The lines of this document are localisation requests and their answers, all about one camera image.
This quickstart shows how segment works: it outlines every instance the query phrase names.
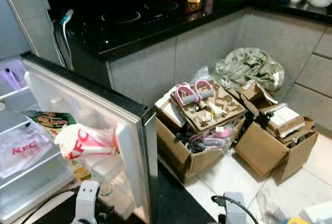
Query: refrigerator door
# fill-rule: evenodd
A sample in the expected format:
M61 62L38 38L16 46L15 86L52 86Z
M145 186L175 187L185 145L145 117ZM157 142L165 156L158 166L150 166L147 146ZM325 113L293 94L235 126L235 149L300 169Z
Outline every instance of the refrigerator door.
M117 142L134 205L143 207L148 223L156 223L158 170L155 113L147 106L115 91L105 90L32 54L25 55L22 62L27 70L25 79L43 111L57 110L51 99L61 97L61 110L71 113L77 122L80 122L84 109L85 113L89 113L91 127L107 129L117 126Z

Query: refrigerator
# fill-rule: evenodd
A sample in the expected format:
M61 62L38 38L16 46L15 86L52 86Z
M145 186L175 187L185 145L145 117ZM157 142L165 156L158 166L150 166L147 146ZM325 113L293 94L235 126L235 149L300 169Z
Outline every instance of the refrigerator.
M23 90L29 90L31 98L33 98L30 99L29 105L32 105L30 109L52 112L54 105L51 99L60 96L66 102L62 105L61 111L70 113L75 120L80 118L80 109L82 109L85 112L93 113L94 119L97 120L94 121L93 128L116 127L115 135L123 170L118 170L117 175L112 178L113 191L110 196L101 197L101 201L107 205L114 205L116 213L124 219L135 213L147 223L156 223L158 168L154 111L116 91L106 90L74 72L31 53L22 55L21 63L25 68L24 79L26 81ZM7 127L7 130L2 130L0 133L10 131L12 128L20 128L26 122L26 119L16 120L17 124L12 124ZM48 165L53 160L60 162L57 163L57 166ZM61 179L56 186L53 186L53 191L73 180L58 147L45 154L41 161L42 163L35 164L23 173L12 177L13 180L0 182L0 206L5 196L13 197L16 192L24 190L24 185L29 183L29 180L33 182L38 180L38 176L43 177L50 173L50 171L46 171L47 167L53 168L52 174L55 181ZM18 204L18 207L11 213L8 212L7 216L0 210L0 222L10 223L41 202L50 193L51 191L44 192L37 196L32 193L31 197L35 197L34 199L29 199L29 196L21 198L21 201L24 202L21 205Z

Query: floor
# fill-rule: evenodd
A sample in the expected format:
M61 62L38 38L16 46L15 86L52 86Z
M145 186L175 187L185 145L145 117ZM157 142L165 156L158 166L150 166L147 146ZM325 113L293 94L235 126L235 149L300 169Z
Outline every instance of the floor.
M290 217L297 217L308 206L332 201L332 139L319 134L309 160L289 179L276 184L277 171L265 177L257 174L231 150L229 155L200 173L185 186L187 191L217 220L224 208L211 201L211 196L225 191L239 191L244 195L245 206L263 223L256 194L267 188L275 203L283 207Z

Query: black wire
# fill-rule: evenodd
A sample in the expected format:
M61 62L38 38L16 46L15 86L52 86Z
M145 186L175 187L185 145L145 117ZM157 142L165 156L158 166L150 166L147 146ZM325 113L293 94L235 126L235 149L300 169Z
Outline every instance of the black wire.
M256 218L253 216L253 214L245 206L243 206L240 202L237 202L237 201L233 200L232 198L225 197L222 195L214 195L213 197L211 197L211 200L213 202L216 202L217 199L224 199L224 200L230 201L231 203L235 203L237 206L242 208L252 218L252 220L254 221L255 224L259 224L258 221L256 220Z
M39 205L38 207L36 207L23 221L21 224L25 224L38 210L40 210L46 203L48 203L50 200L52 200L54 197L57 197L58 195L61 195L63 193L66 192L77 192L77 189L79 189L79 187L76 188L72 188L72 189L66 189L63 190L61 192L55 193L53 195L51 195L48 199L46 199L41 205Z

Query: power cord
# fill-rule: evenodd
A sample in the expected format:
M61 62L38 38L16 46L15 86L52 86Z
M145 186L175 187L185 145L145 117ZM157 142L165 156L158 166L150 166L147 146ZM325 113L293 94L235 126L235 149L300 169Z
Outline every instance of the power cord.
M242 208L250 216L250 218L252 218L252 220L254 221L255 224L259 224L258 221L256 220L256 218L254 217L254 215L245 206L243 206L240 202L237 202L237 201L233 200L232 198L225 197L225 196L222 196L222 195L214 195L214 196L211 197L211 200L213 202L217 203L219 206L225 206L225 201L229 201L231 203L234 203L237 206L239 206L240 208Z
M66 192L73 192L74 194L78 194L79 192L79 187L77 186L76 188L72 188L72 189L66 189L66 190L62 190L60 192L57 192L53 195L51 195L49 198L47 198L45 201L43 201L43 203L41 203L38 207L36 207L23 221L21 224L25 224L38 210L40 210L46 203L48 203L50 200L52 200L54 197L57 197L58 195L61 195L63 193Z

